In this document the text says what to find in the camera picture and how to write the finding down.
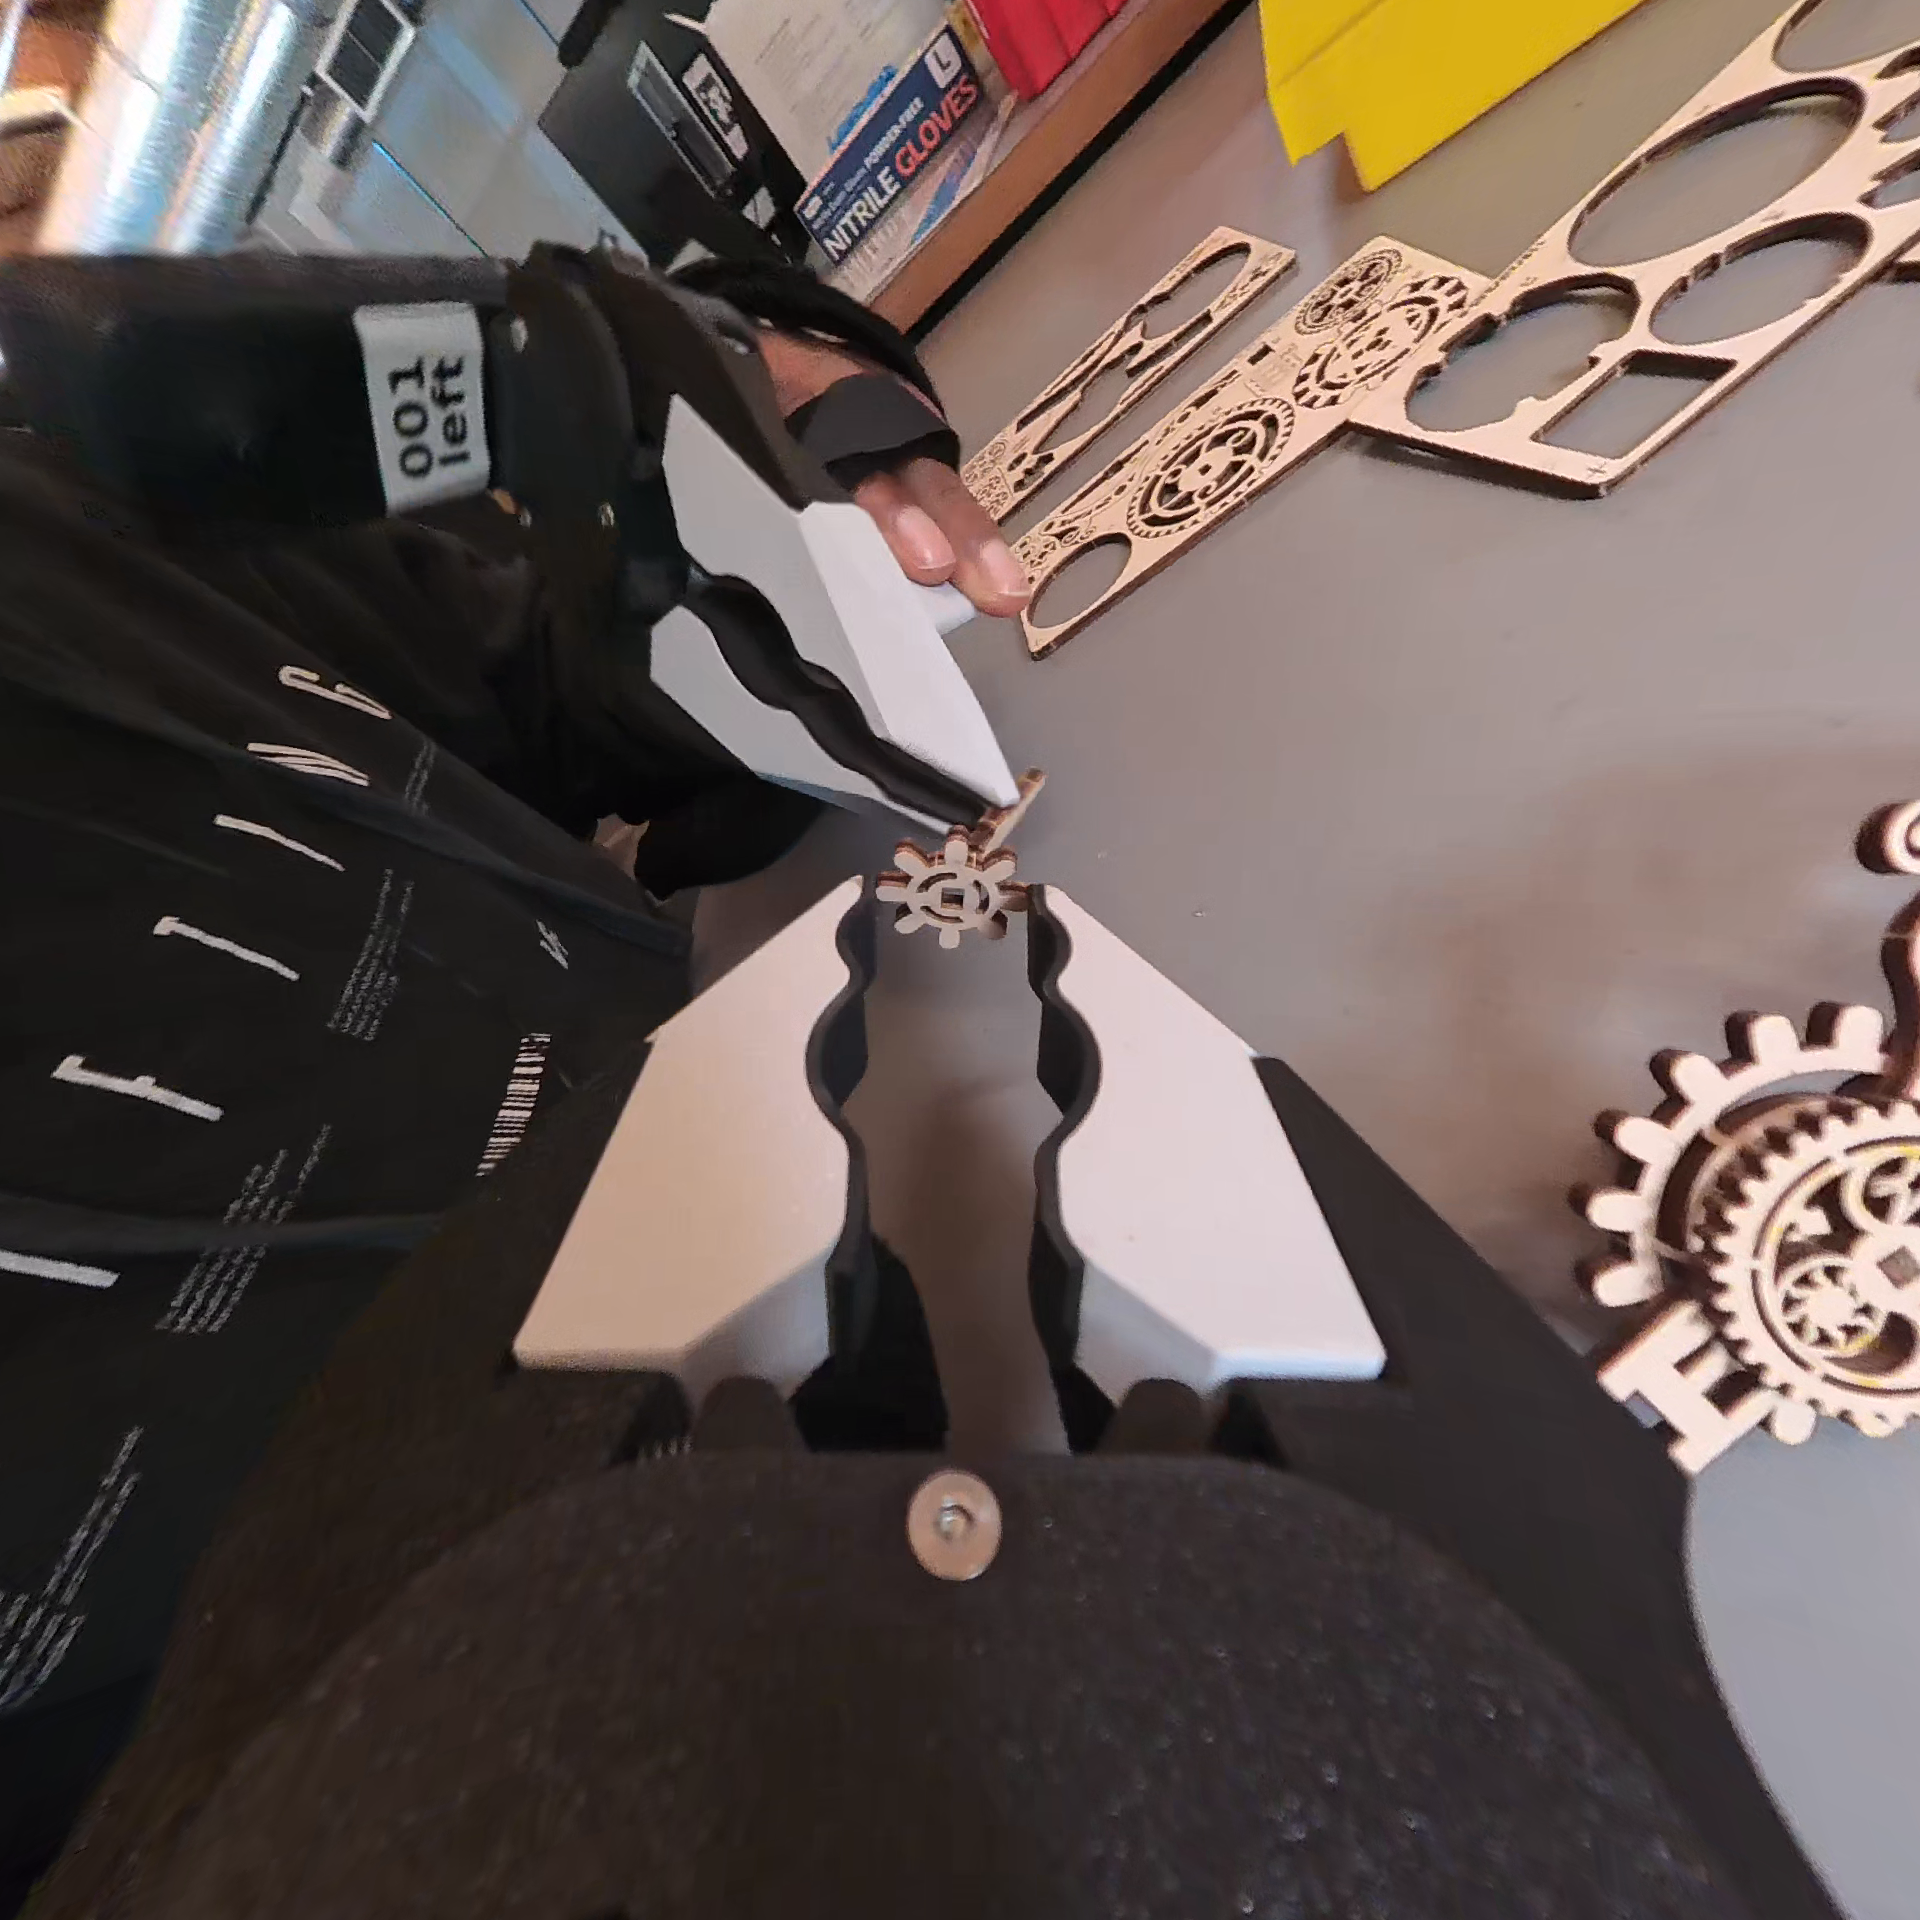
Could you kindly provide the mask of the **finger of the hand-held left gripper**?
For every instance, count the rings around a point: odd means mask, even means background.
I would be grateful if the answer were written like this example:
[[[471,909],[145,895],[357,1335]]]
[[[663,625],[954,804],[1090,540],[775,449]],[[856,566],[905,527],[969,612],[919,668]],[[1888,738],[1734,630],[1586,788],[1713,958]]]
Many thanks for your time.
[[[688,398],[663,415],[663,479],[689,590],[756,590],[800,653],[844,682],[878,740],[958,785],[965,820],[1017,778],[953,661],[930,590],[778,421],[744,414],[735,449]]]
[[[961,788],[878,740],[852,691],[800,653],[756,590],[689,590],[666,610],[653,685],[762,781],[930,830],[965,820]]]

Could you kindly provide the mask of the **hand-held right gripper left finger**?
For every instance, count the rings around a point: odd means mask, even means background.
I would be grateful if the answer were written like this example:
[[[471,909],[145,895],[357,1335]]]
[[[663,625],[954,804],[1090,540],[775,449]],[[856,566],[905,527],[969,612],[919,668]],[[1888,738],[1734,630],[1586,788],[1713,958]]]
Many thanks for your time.
[[[878,1313],[865,1149],[872,890],[832,886],[658,1026],[513,1337],[522,1372],[791,1395]]]

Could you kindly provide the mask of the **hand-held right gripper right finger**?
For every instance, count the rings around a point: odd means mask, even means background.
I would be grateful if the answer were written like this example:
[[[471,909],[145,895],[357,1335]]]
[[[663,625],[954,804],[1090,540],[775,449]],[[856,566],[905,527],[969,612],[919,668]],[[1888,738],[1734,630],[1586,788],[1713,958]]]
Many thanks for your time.
[[[1038,1076],[1029,1301],[1049,1369],[1117,1405],[1168,1381],[1372,1383],[1376,1331],[1262,1055],[1063,886],[1029,899]]]

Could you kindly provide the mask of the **wooden puzzle sheet with cutouts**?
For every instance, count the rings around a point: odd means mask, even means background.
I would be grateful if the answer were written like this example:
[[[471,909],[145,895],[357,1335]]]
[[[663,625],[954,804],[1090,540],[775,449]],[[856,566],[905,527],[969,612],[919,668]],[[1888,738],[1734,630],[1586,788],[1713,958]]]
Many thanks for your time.
[[[1213,229],[966,460],[970,494],[1006,522],[1240,310],[1265,299],[1295,262],[1290,246]]]

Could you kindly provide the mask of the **small wooden gear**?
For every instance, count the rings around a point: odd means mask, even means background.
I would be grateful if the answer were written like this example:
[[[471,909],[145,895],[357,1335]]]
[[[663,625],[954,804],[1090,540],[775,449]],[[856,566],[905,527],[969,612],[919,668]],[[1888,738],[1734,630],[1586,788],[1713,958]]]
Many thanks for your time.
[[[927,933],[953,950],[965,940],[1006,938],[1014,914],[1025,913],[1025,884],[1017,854],[984,849],[966,827],[949,830],[938,843],[895,843],[895,863],[874,877],[874,901],[895,913],[895,933]]]

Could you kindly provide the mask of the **wooden puzzle sheet with gears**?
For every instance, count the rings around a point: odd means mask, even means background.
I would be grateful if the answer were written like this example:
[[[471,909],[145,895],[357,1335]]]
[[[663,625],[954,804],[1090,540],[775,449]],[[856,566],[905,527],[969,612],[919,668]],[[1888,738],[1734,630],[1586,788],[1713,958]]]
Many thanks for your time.
[[[1014,545],[1025,652],[1052,655],[1272,490],[1492,285],[1382,236],[1343,260]]]

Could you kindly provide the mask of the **wooden gear and dial assembly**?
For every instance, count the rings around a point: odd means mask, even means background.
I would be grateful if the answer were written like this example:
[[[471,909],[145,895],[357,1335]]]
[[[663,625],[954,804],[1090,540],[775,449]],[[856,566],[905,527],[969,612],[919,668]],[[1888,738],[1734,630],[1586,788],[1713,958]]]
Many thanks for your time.
[[[1573,1209],[1607,1238],[1582,1287],[1641,1309],[1597,1364],[1688,1476],[1766,1434],[1889,1437],[1918,1415],[1918,899],[1881,935],[1889,1011],[1738,1012],[1726,1053],[1669,1049],[1646,1114],[1596,1133],[1616,1178]]]

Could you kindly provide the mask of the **wooden puzzle frame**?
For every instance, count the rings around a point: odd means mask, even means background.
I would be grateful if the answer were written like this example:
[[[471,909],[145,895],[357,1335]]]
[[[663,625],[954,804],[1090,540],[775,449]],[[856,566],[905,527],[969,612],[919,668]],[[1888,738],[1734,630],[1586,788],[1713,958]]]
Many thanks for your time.
[[[1607,495],[1695,421],[1727,403],[1758,373],[1799,345],[1823,317],[1914,257],[1914,22],[1876,28],[1863,47],[1825,59],[1806,51],[1808,22],[1823,5],[1789,5],[1719,74],[1694,90],[1654,131],[1546,226],[1458,321],[1442,322],[1407,358],[1406,375],[1356,415],[1366,435],[1436,462],[1462,465],[1566,495]],[[1621,197],[1682,155],[1788,110],[1812,110],[1834,132],[1794,181],[1752,207],[1669,246],[1621,260],[1593,251],[1593,229]],[[1682,302],[1749,258],[1799,243],[1834,245],[1825,285],[1774,317],[1726,326],[1708,340],[1673,339]],[[1607,298],[1622,326],[1596,343],[1559,389],[1526,395],[1485,422],[1423,422],[1422,394],[1469,351],[1553,303]],[[1626,380],[1674,389],[1664,415],[1618,452],[1574,449],[1566,428],[1580,409]]]

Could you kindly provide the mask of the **grey desk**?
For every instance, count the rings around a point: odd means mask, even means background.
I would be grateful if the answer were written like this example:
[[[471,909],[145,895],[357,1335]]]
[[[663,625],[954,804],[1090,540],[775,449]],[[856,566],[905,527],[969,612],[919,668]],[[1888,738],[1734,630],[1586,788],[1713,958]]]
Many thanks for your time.
[[[1290,165],[1240,14],[930,331],[969,443],[1218,223],[1295,249],[1052,498],[1368,236],[1500,275],[1789,5],[1642,5],[1374,194]],[[1914,796],[1914,285],[1874,282],[1618,492],[1544,495],[1342,437],[1029,661],[954,653],[1060,883],[1295,1069],[1582,1346],[1573,1185],[1648,1055],[1733,1011],[1876,1002],[1908,899],[1853,859]],[[886,935],[874,1220],[961,1450],[1063,1444],[1025,1316],[1039,1007],[1022,942]],[[1852,1915],[1914,1908],[1914,1434],[1742,1442],[1695,1484],[1703,1631]]]

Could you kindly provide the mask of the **person's left hand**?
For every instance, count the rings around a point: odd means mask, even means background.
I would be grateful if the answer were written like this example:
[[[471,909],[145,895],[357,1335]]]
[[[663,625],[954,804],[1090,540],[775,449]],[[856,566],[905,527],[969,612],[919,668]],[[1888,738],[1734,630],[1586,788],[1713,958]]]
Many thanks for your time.
[[[913,345],[806,269],[751,262],[710,285],[756,329],[789,435],[879,527],[916,585],[950,585],[990,617],[1029,581],[960,474],[958,437]]]

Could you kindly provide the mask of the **black screen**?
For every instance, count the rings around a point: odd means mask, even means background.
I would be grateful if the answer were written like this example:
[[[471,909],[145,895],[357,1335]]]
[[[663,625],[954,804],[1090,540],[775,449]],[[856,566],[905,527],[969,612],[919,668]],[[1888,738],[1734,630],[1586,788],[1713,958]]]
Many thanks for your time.
[[[713,51],[710,2],[581,2],[540,131],[658,267],[685,249],[805,265],[800,172]]]

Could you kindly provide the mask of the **person's black hoodie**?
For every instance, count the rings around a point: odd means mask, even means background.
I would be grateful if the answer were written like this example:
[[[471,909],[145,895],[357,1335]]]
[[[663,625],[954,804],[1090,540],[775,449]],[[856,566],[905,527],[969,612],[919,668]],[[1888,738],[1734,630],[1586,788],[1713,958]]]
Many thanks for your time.
[[[673,1012],[527,799],[526,564],[384,522],[169,546],[5,435],[5,1718],[142,1692],[399,1253]]]

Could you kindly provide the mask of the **red plastic bin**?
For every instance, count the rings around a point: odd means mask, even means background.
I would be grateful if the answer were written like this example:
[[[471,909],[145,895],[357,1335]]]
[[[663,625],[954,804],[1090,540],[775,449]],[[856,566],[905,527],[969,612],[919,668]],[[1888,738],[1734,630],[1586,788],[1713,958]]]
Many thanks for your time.
[[[1086,69],[1132,94],[1206,51],[1247,2],[960,2],[949,5],[1023,105]]]

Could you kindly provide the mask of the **slotted yellow plastic bin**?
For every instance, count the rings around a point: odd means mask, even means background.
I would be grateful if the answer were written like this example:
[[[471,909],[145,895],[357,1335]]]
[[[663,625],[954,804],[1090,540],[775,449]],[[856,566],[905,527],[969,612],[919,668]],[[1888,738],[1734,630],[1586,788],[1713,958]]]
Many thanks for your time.
[[[1290,163],[1338,142],[1377,189],[1637,6],[1262,2],[1265,103]]]

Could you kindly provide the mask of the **silver air duct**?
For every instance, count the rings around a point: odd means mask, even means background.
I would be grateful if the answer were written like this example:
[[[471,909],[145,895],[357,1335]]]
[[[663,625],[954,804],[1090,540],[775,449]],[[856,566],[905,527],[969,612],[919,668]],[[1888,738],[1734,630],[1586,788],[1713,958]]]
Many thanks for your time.
[[[36,251],[225,251],[338,2],[109,2]]]

